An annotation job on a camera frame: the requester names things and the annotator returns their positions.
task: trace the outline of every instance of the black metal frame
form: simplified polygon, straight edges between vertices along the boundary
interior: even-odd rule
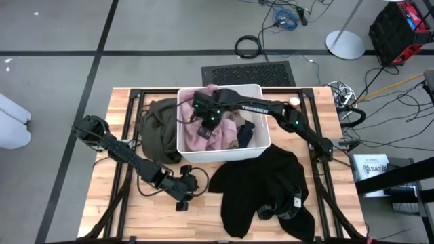
[[[374,176],[355,183],[357,193],[359,195],[377,190],[384,190],[393,186],[399,186],[411,182],[416,183],[416,195],[413,200],[405,200],[405,202],[415,202],[419,206],[419,214],[422,218],[425,232],[427,233],[429,243],[434,243],[434,223],[431,217],[427,203],[434,201],[434,189],[421,190],[420,181],[434,177],[434,157],[414,163],[413,159],[409,159],[410,164],[384,172],[378,176]]]
[[[147,94],[176,94],[179,89],[131,89],[129,100],[128,100],[128,106],[127,106],[127,112],[125,116],[125,123],[123,125],[123,131],[122,131],[122,138],[121,139],[127,139],[128,131],[130,129],[130,123],[131,123],[131,116],[132,116],[132,110],[133,110],[133,104],[134,100],[136,98],[139,99],[138,101],[138,108],[137,108],[137,114],[136,114],[136,121],[134,123],[134,132],[133,132],[133,140],[137,140],[139,136],[138,129],[138,120],[141,117],[141,114],[143,112],[143,104],[144,104],[144,98]],[[301,110],[304,113],[304,116],[309,122],[309,118],[307,116],[307,106],[304,98],[309,99],[309,104],[311,107],[313,122],[315,125],[315,131],[321,136],[321,126],[319,124],[319,117],[317,113],[317,107],[315,103],[315,97],[313,93],[313,89],[311,88],[287,88],[287,89],[273,89],[273,88],[264,88],[262,89],[262,92],[264,94],[297,94],[301,101]],[[333,182],[332,177],[330,175],[330,168],[328,167],[328,162],[322,162],[323,163],[323,169],[324,169],[324,176],[325,176],[325,184],[327,186],[327,192],[325,192],[325,188],[321,182],[321,179],[319,178],[319,172],[317,168],[317,160],[314,157],[313,149],[309,146],[309,143],[307,143],[307,148],[309,150],[309,155],[311,158],[311,167],[312,167],[312,173],[314,178],[314,185],[315,185],[315,192],[317,197],[317,204],[319,208],[319,216],[321,218],[321,225],[323,229],[323,237],[325,239],[330,238],[330,230],[328,228],[328,221],[327,221],[327,213],[326,208],[324,205],[324,194],[326,194],[327,198],[330,201],[333,201],[336,203],[336,197],[334,195],[334,189],[333,189]],[[148,241],[136,241],[135,239],[131,239],[130,241],[122,241],[123,236],[123,229],[125,226],[125,218],[126,218],[126,212],[127,212],[127,205],[128,205],[128,197],[130,193],[130,185],[131,185],[131,179],[132,179],[132,172],[133,168],[129,165],[126,171],[125,180],[123,182],[123,185],[121,189],[118,192],[119,188],[119,179],[122,174],[122,164],[118,164],[115,169],[115,176],[113,180],[112,185],[112,191],[111,191],[111,203],[109,204],[109,207],[107,208],[106,212],[104,213],[101,220],[98,222],[97,225],[95,225],[94,229],[86,235],[85,237],[78,239],[74,243],[93,243],[92,241],[96,241],[102,225],[105,223],[104,228],[104,234],[103,238],[106,240],[110,240],[113,242],[110,243],[150,243]],[[110,237],[111,235],[111,227],[112,227],[112,221],[113,221],[113,210],[117,207],[120,200],[122,200],[122,206],[121,211],[119,214],[119,223],[117,226],[117,232],[116,237]],[[336,236],[338,238],[343,238],[343,232],[342,232],[342,226],[340,225],[340,222],[337,218],[337,216],[333,213],[333,219],[334,219],[334,225],[336,229]],[[321,237],[315,237],[316,243],[321,243]],[[168,243],[167,241],[152,241],[152,243]],[[178,242],[178,241],[171,241],[170,243],[215,243],[215,241],[189,241],[189,242]],[[283,243],[279,241],[267,241],[267,242],[261,242],[261,243]],[[291,241],[291,242],[284,242],[284,243],[303,243],[300,241]]]

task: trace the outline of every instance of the clothing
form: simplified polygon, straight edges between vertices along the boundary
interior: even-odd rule
[[[313,242],[315,220],[303,205],[309,194],[304,170],[291,152],[271,145],[257,158],[225,163],[209,191],[223,193],[220,215],[232,237],[247,234],[257,211],[262,219],[277,215],[288,234]]]
[[[216,91],[216,85],[208,85],[199,90],[188,90],[180,94],[180,101],[191,99],[196,91],[203,92],[211,95]],[[191,106],[193,100],[181,104],[181,119],[187,122],[193,114]],[[201,127],[202,119],[198,119],[194,123],[184,124],[184,138],[186,147],[191,152],[199,152],[205,150],[226,150],[231,148],[238,148],[237,141],[237,128],[235,123],[226,117],[223,117],[220,124],[212,132],[209,139],[205,139],[197,134],[197,130]]]
[[[179,163],[176,150],[176,98],[152,101],[139,124],[143,153],[154,161]]]
[[[255,128],[255,124],[250,121],[244,121],[244,125],[242,125],[238,129],[237,139],[238,139],[238,147],[239,148],[247,148],[250,140],[253,137],[253,129]]]
[[[228,112],[228,119],[232,120],[235,123],[235,127],[239,129],[241,126],[245,125],[245,119],[239,114],[239,110],[235,110],[233,112]]]

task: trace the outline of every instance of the white stand base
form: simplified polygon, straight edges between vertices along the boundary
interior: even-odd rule
[[[346,60],[360,58],[365,53],[365,45],[361,38],[349,31],[344,30],[339,40],[333,45],[340,30],[331,32],[325,39],[325,44],[332,54]]]

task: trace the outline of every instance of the pink cloth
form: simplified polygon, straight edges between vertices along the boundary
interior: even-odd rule
[[[208,85],[202,89],[186,91],[180,95],[180,101],[185,101],[193,97],[195,91],[203,92],[211,95],[213,91],[218,90],[217,85]],[[193,114],[191,104],[193,100],[181,104],[181,119],[186,121]],[[197,134],[197,130],[201,127],[202,119],[198,119],[191,124],[184,124],[184,138],[188,150],[191,152],[199,152],[205,150],[226,150],[229,149],[231,142],[237,140],[237,127],[235,122],[230,119],[222,118],[220,124],[212,132],[210,139],[205,139]]]

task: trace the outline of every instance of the black sweatshirt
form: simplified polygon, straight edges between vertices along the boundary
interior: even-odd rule
[[[232,237],[247,234],[257,211],[263,220],[277,215],[288,234],[313,242],[315,220],[303,205],[309,194],[304,170],[292,152],[272,144],[257,158],[227,162],[212,176],[209,192],[223,193],[220,215]]]

